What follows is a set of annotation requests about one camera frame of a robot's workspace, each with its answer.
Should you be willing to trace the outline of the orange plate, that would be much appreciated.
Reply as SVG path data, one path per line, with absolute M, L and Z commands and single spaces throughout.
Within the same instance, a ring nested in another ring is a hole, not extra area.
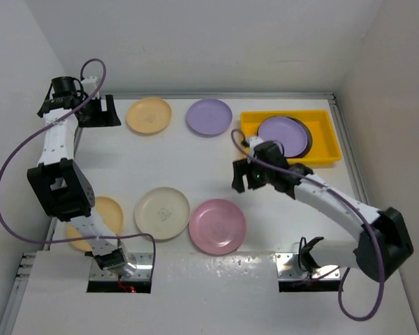
M 124 226 L 124 213 L 119 203 L 112 198 L 98 196 L 95 200 L 95 208 L 107 227 L 116 235 L 120 235 Z M 66 234 L 68 239 L 81 237 L 80 233 L 69 224 L 66 225 Z M 85 240 L 70 243 L 80 251 L 92 251 L 91 246 Z
M 162 98 L 143 98 L 128 109 L 126 123 L 142 135 L 153 135 L 166 129 L 172 119 L 172 108 Z

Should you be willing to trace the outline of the pink plate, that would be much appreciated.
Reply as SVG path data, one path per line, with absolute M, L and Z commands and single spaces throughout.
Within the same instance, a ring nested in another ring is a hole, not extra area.
M 189 221 L 193 244 L 209 255 L 227 255 L 236 251 L 247 235 L 243 211 L 233 202 L 211 199 L 198 205 Z

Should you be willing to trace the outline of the cream plate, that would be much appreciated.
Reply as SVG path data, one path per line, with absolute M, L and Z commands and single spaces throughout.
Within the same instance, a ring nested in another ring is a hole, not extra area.
M 191 207 L 176 188 L 160 187 L 145 193 L 135 206 L 134 219 L 139 231 L 155 240 L 169 240 L 188 225 Z

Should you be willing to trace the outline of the yellow plastic bin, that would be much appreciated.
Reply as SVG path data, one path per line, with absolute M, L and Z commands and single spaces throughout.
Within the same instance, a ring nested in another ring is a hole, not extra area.
M 240 114 L 240 126 L 247 137 L 258 136 L 258 128 L 270 117 L 299 119 L 310 130 L 313 146 L 303 158 L 287 158 L 309 166 L 331 165 L 341 159 L 341 151 L 330 116 L 325 110 L 254 111 Z

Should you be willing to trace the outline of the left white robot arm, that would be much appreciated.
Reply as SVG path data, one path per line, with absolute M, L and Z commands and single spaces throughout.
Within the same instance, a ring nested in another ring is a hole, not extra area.
M 27 179 L 42 208 L 87 237 L 96 264 L 118 278 L 130 278 L 130 264 L 123 243 L 105 224 L 95 208 L 92 185 L 74 160 L 75 135 L 81 128 L 120 126 L 111 95 L 100 96 L 99 77 L 56 77 L 38 116 L 48 130 L 43 152 L 27 172 Z

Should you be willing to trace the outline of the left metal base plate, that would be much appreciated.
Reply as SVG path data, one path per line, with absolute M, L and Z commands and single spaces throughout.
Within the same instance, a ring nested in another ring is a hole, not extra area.
M 149 281 L 152 274 L 152 253 L 129 253 L 127 274 L 122 276 L 123 281 Z M 118 275 L 108 270 L 101 270 L 92 262 L 89 279 L 91 281 L 116 281 Z

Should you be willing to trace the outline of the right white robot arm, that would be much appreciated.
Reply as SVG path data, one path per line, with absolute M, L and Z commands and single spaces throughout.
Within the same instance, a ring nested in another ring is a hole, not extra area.
M 360 269 L 373 281 L 386 281 L 414 252 L 402 214 L 364 204 L 330 187 L 311 168 L 290 164 L 272 141 L 251 141 L 252 155 L 233 161 L 232 188 L 238 193 L 271 185 L 342 227 L 353 242 L 314 237 L 297 252 L 309 273 L 326 265 Z

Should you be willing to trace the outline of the dark rimmed plate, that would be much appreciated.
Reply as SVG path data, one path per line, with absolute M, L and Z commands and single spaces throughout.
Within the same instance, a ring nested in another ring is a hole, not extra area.
M 312 137 L 312 134 L 311 134 L 310 130 L 308 129 L 308 127 L 303 122 L 301 122 L 299 119 L 296 119 L 296 118 L 291 117 L 291 119 L 302 127 L 302 129 L 305 131 L 305 134 L 307 136 L 307 144 L 306 144 L 306 147 L 304 148 L 304 150 L 301 153 L 299 153 L 298 155 L 293 156 L 293 158 L 303 158 L 310 152 L 310 150 L 313 146 L 313 137 Z

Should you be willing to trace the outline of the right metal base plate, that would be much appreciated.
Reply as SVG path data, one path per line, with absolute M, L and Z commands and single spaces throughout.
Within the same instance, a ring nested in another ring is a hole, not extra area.
M 275 253 L 277 276 L 280 281 L 293 282 L 303 280 L 339 280 L 341 271 L 336 265 L 326 265 L 315 269 L 312 273 L 300 269 L 297 253 Z

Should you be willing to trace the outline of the purple plate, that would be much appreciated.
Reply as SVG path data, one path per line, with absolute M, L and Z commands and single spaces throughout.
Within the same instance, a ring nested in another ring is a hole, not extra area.
M 258 137 L 264 141 L 278 142 L 284 149 L 284 156 L 292 158 L 301 153 L 307 144 L 302 127 L 290 117 L 270 117 L 258 128 Z
M 193 103 L 186 113 L 185 120 L 194 133 L 214 137 L 230 127 L 233 112 L 225 102 L 207 98 Z

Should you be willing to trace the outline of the metal base plate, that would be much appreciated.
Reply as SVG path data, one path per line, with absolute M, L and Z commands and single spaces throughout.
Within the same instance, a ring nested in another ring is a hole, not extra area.
M 127 274 L 122 276 L 123 281 L 149 281 L 152 274 L 152 253 L 129 253 Z M 92 262 L 89 279 L 91 281 L 116 281 L 118 275 L 108 270 L 101 270 Z
M 280 281 L 293 282 L 303 280 L 339 280 L 341 271 L 336 265 L 326 265 L 315 269 L 312 273 L 300 269 L 297 253 L 275 253 L 277 276 Z

